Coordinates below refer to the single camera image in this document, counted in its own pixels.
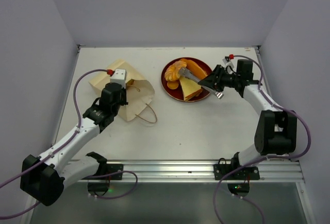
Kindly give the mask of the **fake hot dog bun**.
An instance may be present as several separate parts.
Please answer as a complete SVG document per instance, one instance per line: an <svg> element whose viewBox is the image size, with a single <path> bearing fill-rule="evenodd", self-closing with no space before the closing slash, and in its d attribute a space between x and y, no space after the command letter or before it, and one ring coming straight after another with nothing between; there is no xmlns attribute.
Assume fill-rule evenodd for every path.
<svg viewBox="0 0 330 224"><path fill-rule="evenodd" d="M207 77L207 73L193 60L181 58L180 61L186 63L186 68L198 79L202 80Z"/></svg>

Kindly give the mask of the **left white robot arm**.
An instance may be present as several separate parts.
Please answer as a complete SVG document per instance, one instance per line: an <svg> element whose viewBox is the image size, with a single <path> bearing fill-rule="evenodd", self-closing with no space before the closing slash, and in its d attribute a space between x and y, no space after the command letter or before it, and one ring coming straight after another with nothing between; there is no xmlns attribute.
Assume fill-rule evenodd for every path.
<svg viewBox="0 0 330 224"><path fill-rule="evenodd" d="M20 188L43 205L50 206L65 188L75 182L88 176L105 177L107 160L96 152L87 153L75 163L69 161L110 125L120 107L126 104L126 82L120 80L106 84L101 96L83 114L75 128L38 157L29 155L24 159Z"/></svg>

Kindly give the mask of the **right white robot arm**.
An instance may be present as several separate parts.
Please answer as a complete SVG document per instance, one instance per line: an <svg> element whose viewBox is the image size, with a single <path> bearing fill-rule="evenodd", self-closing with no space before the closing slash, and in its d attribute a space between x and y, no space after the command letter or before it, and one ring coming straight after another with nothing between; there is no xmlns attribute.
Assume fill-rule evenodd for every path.
<svg viewBox="0 0 330 224"><path fill-rule="evenodd" d="M234 89L247 101L259 115L254 135L254 144L237 152L230 161L229 172L236 179L248 173L246 164L253 166L252 161L262 156L282 156L296 148L297 118L275 107L261 85L261 79L253 79L253 66L259 64L243 56L237 61L236 70L230 65L217 65L210 75L197 83L208 90L222 93L225 88Z"/></svg>

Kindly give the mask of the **fake sandwich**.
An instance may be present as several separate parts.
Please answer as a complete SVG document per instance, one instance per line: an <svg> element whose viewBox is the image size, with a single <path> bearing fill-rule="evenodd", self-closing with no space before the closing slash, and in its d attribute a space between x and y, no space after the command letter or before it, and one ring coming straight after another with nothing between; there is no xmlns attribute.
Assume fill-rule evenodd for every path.
<svg viewBox="0 0 330 224"><path fill-rule="evenodd" d="M180 77L179 82L183 92L184 101L189 101L203 91L200 85L186 77Z"/></svg>

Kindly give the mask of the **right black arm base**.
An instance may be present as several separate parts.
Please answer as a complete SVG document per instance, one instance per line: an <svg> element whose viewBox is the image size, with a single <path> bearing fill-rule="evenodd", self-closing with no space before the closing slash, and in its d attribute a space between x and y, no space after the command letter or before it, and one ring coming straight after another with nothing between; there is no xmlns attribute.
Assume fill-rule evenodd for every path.
<svg viewBox="0 0 330 224"><path fill-rule="evenodd" d="M218 162L213 165L213 174L215 180L220 180L223 176L230 173L225 180L241 181L240 183L228 183L227 187L230 193L246 197L250 192L250 181L260 180L258 167L245 167L236 170L240 167L238 153L235 153L230 160L219 158Z"/></svg>

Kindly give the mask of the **small round fake bun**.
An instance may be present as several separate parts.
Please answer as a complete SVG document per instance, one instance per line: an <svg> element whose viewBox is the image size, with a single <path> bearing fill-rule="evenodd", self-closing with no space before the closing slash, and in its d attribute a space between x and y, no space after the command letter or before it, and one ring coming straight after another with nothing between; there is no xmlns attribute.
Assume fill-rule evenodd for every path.
<svg viewBox="0 0 330 224"><path fill-rule="evenodd" d="M178 81L168 81L167 82L167 87L171 90L175 90L177 89L179 86L179 82Z"/></svg>

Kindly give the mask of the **metal tongs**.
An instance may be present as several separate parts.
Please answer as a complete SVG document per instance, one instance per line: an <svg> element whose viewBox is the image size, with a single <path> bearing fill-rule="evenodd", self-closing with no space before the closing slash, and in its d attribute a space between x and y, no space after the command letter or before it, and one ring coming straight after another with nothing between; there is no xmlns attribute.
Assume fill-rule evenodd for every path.
<svg viewBox="0 0 330 224"><path fill-rule="evenodd" d="M194 81L197 84L199 84L199 82L200 82L200 80L186 67L182 67L179 70L179 74L187 79ZM205 89L206 91L208 91L209 93L211 93L212 95L216 96L218 99L222 99L224 96L224 94L222 92L215 91L207 86L201 85L201 87L203 89Z"/></svg>

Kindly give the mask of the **round fake bread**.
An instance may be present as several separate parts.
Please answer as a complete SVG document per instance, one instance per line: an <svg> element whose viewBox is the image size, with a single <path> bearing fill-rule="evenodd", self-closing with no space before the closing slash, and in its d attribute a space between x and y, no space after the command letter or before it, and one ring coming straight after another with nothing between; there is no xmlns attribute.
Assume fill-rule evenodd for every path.
<svg viewBox="0 0 330 224"><path fill-rule="evenodd" d="M186 67L187 64L184 61L176 61L173 64L171 64L164 74L165 80L167 82L174 82L177 81L180 78L179 70L182 67Z"/></svg>

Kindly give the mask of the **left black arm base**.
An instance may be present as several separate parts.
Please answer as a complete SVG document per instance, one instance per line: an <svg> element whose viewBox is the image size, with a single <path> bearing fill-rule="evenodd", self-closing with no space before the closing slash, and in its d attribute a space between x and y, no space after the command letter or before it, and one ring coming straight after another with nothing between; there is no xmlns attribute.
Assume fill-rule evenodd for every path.
<svg viewBox="0 0 330 224"><path fill-rule="evenodd" d="M111 173L116 173L123 170L123 164L108 164L107 159L96 152L90 152L86 156L96 159L99 163L99 167L94 174L95 176L107 175ZM101 183L88 183L88 192L97 196L104 196L110 189L110 180L122 180L122 175L117 174L114 176L106 176L103 178L98 178L98 180L103 180Z"/></svg>

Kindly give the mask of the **beige paper bag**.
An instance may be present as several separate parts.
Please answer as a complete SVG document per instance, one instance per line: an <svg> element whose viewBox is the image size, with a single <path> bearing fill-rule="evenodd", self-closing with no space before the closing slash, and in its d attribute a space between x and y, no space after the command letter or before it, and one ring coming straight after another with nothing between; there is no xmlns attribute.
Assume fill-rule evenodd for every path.
<svg viewBox="0 0 330 224"><path fill-rule="evenodd" d="M118 59L107 67L108 70L123 69L126 70L126 93L128 104L120 107L119 116L126 122L132 121L136 117L149 123L155 124L158 121L156 112L153 109L155 120L147 120L141 116L154 98L155 90L151 83L139 73L133 66L123 59Z"/></svg>

